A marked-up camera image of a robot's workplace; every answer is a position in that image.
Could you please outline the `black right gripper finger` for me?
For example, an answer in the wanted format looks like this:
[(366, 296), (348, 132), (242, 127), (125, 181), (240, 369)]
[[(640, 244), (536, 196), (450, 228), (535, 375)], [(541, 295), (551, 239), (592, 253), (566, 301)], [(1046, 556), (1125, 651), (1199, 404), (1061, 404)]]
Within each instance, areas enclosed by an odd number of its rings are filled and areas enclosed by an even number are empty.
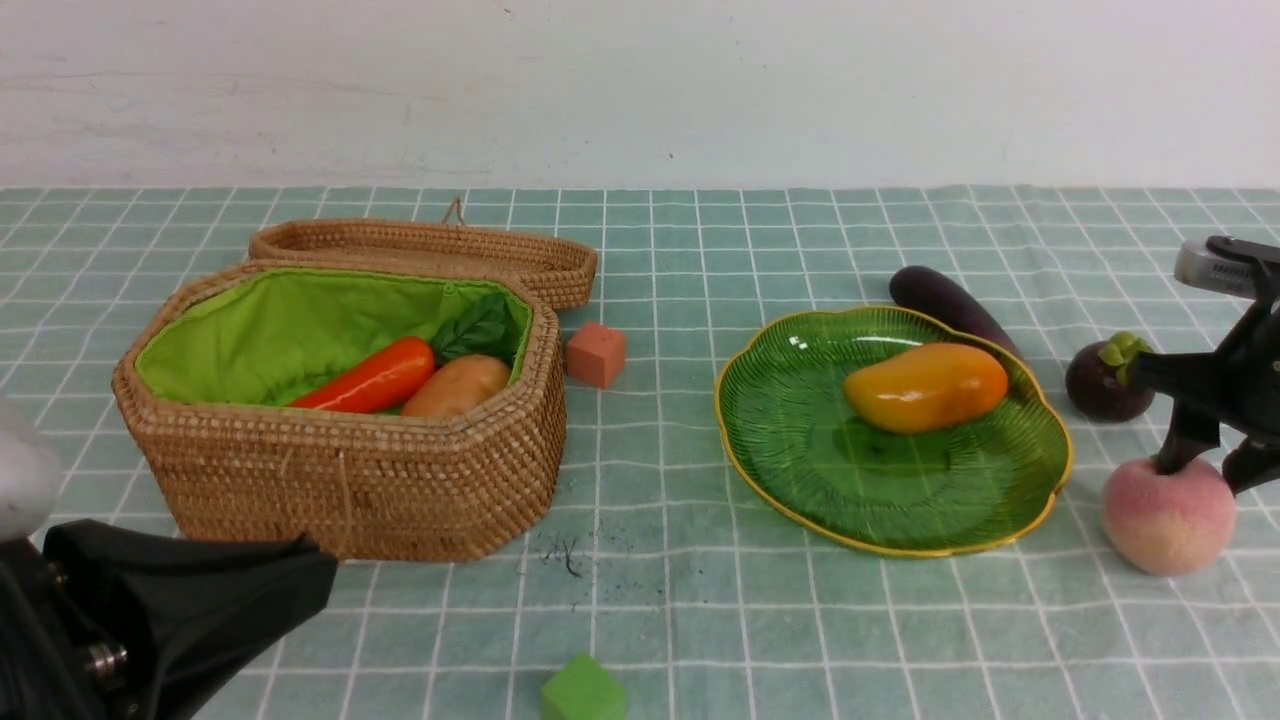
[(1210, 413), (1175, 400), (1167, 433), (1155, 455), (1158, 475), (1176, 475), (1201, 455), (1220, 447), (1220, 423)]
[(1245, 438), (1222, 460), (1222, 478), (1234, 496), (1279, 478), (1279, 442)]

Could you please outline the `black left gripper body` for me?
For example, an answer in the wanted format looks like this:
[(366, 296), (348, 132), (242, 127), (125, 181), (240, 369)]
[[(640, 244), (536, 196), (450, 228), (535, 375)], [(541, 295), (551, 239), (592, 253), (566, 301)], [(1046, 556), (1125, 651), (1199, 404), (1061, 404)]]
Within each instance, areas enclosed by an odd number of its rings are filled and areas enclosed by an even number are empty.
[(109, 719), (192, 719), (323, 611), (338, 560), (307, 536), (205, 542), (95, 520), (51, 528), (42, 555), (73, 665)]

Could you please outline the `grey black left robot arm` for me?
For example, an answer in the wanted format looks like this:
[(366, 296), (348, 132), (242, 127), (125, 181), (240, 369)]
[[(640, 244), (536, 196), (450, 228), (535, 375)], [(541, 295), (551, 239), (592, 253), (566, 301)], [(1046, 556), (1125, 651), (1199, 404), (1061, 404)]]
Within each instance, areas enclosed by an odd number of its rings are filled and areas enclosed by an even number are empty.
[(225, 543), (79, 519), (40, 530), (64, 479), (1, 410), (5, 719), (192, 719), (329, 602), (339, 564), (307, 536)]

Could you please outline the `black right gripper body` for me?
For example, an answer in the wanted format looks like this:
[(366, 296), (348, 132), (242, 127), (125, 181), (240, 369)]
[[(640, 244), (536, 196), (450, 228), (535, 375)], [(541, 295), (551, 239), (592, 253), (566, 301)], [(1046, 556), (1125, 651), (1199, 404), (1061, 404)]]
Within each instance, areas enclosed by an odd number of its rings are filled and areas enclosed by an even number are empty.
[(1279, 434), (1277, 301), (1254, 301), (1211, 352), (1138, 352), (1130, 384), (1183, 400), (1253, 439)]

